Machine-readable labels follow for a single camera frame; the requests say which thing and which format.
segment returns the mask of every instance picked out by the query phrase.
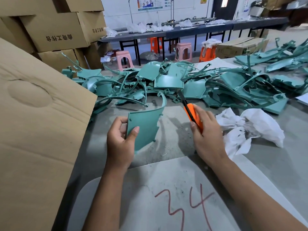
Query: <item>red handwritten number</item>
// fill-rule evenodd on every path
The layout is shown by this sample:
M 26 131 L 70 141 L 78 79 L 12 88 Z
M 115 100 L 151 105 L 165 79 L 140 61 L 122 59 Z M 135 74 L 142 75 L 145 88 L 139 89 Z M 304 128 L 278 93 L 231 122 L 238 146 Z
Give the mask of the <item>red handwritten number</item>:
M 162 190 L 161 192 L 159 192 L 157 195 L 155 195 L 155 198 L 157 196 L 159 196 L 161 193 L 168 191 L 169 193 L 169 203 L 168 203 L 168 213 L 169 215 L 173 216 L 174 214 L 176 214 L 178 211 L 182 211 L 182 225 L 181 225 L 181 231 L 183 231 L 184 228 L 184 210 L 182 208 L 179 208 L 177 210 L 175 210 L 173 213 L 170 212 L 170 203 L 171 203 L 171 194 L 170 194 L 170 190 Z
M 202 209 L 203 209 L 203 213 L 204 213 L 204 217 L 205 217 L 206 223 L 208 224 L 208 227 L 209 227 L 210 231 L 212 231 L 212 228 L 211 228 L 211 226 L 210 226 L 208 217 L 206 216 L 205 207 L 204 207 L 204 202 L 205 202 L 208 198 L 210 198 L 213 194 L 215 194 L 215 193 L 212 192 L 212 193 L 210 193 L 208 196 L 206 196 L 205 199 L 203 199 L 203 195 L 202 195 L 202 184 L 200 184 L 200 194 L 201 194 L 201 202 L 199 202 L 196 206 L 193 206 L 193 205 L 192 205 L 192 187 L 191 187 L 191 188 L 190 188 L 190 192 L 189 192 L 189 203 L 190 203 L 191 208 L 197 208 L 198 206 L 200 206 L 200 205 L 202 204 Z

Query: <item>fingernail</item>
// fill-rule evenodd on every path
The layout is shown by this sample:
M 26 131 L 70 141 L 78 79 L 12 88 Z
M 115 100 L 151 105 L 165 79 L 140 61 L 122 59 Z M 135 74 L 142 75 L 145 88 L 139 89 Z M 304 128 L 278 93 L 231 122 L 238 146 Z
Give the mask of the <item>fingernail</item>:
M 139 126 L 136 126 L 136 127 L 134 128 L 134 131 L 135 131 L 136 133 L 139 133 L 139 130 L 140 130 L 140 127 L 139 127 Z

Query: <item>left hand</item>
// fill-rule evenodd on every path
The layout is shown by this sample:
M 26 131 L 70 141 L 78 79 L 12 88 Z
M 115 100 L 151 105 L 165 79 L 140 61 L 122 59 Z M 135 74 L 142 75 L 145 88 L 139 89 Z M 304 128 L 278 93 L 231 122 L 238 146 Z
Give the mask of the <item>left hand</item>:
M 116 117 L 107 133 L 107 163 L 111 167 L 127 170 L 134 159 L 135 139 L 139 127 L 135 127 L 125 138 L 127 117 Z

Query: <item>door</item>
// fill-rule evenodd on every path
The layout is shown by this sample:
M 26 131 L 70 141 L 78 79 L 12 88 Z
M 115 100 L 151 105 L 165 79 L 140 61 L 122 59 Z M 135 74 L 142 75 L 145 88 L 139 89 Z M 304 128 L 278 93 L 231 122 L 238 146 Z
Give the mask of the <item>door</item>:
M 232 20 L 238 0 L 214 0 L 212 17 L 216 19 Z

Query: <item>workbench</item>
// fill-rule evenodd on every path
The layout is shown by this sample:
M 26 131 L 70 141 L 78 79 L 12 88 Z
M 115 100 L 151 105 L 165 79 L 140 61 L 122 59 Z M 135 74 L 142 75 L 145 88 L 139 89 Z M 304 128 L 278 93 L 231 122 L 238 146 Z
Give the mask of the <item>workbench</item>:
M 224 60 L 233 63 L 234 59 Z M 260 70 L 264 67 L 260 64 L 254 66 L 253 69 Z M 272 74 L 278 73 L 293 76 L 292 71 Z M 303 74 L 294 74 L 294 76 L 303 78 Z M 114 103 L 88 126 L 54 224 L 54 230 L 66 230 L 71 208 L 79 191 L 87 182 L 102 175 L 106 162 L 107 132 L 115 117 L 128 116 L 130 111 L 145 109 L 137 104 L 115 106 Z M 149 107 L 146 109 L 160 107 L 161 103 L 160 97 L 148 96 Z M 214 114 L 219 114 L 225 109 L 207 108 L 202 101 L 194 103 Z M 238 109 L 233 109 L 233 111 L 236 115 L 242 112 Z M 272 117 L 284 131 L 284 148 L 278 148 L 274 143 L 261 138 L 253 139 L 252 147 L 245 157 L 256 165 L 303 218 L 308 220 L 308 106 L 297 102 L 296 99 L 291 99 L 279 116 L 272 115 Z M 135 155 L 131 168 L 183 156 L 196 157 L 190 123 L 181 103 L 175 104 L 168 99 L 158 125 L 160 128 L 156 135 L 156 142 L 147 145 Z M 215 175 L 209 174 L 206 177 L 211 182 L 218 183 Z
M 222 35 L 221 41 L 223 42 L 226 31 L 230 31 L 228 41 L 230 40 L 232 30 L 241 30 L 239 34 L 239 37 L 241 37 L 242 30 L 250 29 L 249 34 L 248 34 L 248 37 L 249 37 L 252 30 L 262 29 L 262 32 L 260 34 L 260 37 L 261 37 L 265 28 L 285 30 L 287 27 L 287 23 L 288 23 L 288 18 L 286 17 L 284 18 L 265 18 L 265 19 L 258 19 L 258 20 L 252 20 L 252 21 L 234 20 L 234 21 L 228 21 L 224 25 L 202 24 L 202 25 L 197 25 L 194 28 L 183 29 L 183 30 L 181 30 L 182 27 L 174 27 L 172 31 L 167 31 L 167 32 L 147 32 L 143 34 L 141 33 L 137 33 L 137 34 L 119 33 L 115 37 L 103 37 L 99 41 L 101 42 L 118 42 L 119 41 L 121 50 L 124 50 L 125 47 L 134 47 L 136 59 L 138 59 L 139 66 L 141 66 L 139 46 L 138 46 L 138 41 L 137 41 L 138 39 L 157 37 L 157 41 L 158 41 L 157 47 L 158 47 L 158 51 L 160 52 L 159 38 L 162 38 L 163 42 L 169 42 L 169 50 L 171 53 L 171 41 L 172 40 L 177 40 L 180 37 L 195 35 L 194 50 L 196 51 L 197 35 L 200 35 L 200 34 L 207 34 L 206 40 L 215 35 Z M 162 52 L 163 52 L 162 55 L 164 59 L 165 58 L 164 44 L 162 44 Z

